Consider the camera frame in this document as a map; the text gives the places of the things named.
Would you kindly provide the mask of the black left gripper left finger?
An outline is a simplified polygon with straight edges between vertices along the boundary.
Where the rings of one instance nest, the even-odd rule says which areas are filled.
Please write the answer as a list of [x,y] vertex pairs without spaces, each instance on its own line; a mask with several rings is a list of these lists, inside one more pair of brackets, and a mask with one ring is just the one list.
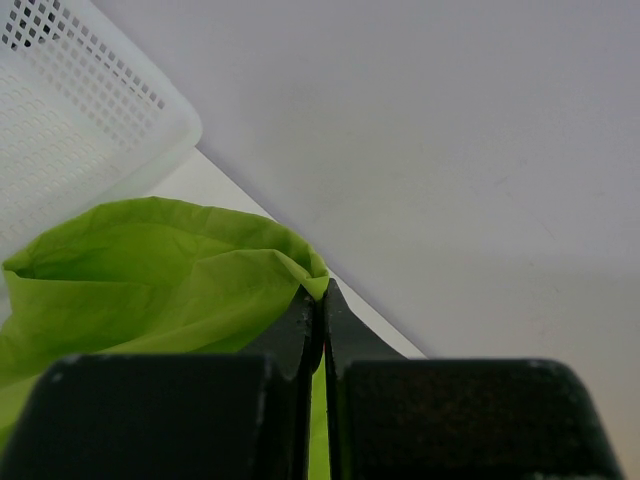
[[304,479],[313,298],[233,354],[67,356],[36,383],[5,479]]

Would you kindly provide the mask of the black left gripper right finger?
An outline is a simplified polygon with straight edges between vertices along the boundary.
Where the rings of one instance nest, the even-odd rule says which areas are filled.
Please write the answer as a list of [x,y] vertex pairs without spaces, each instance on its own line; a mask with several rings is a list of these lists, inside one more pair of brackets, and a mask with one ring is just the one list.
[[335,479],[619,479],[591,397],[549,359],[408,359],[324,296]]

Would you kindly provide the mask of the green shorts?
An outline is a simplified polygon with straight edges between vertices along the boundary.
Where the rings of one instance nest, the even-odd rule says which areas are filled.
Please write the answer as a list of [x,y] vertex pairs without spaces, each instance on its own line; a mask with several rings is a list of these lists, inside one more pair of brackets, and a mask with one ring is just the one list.
[[[267,218],[159,197],[104,204],[6,259],[1,459],[30,394],[67,356],[233,354],[330,275]],[[315,347],[308,475],[330,475],[324,363]]]

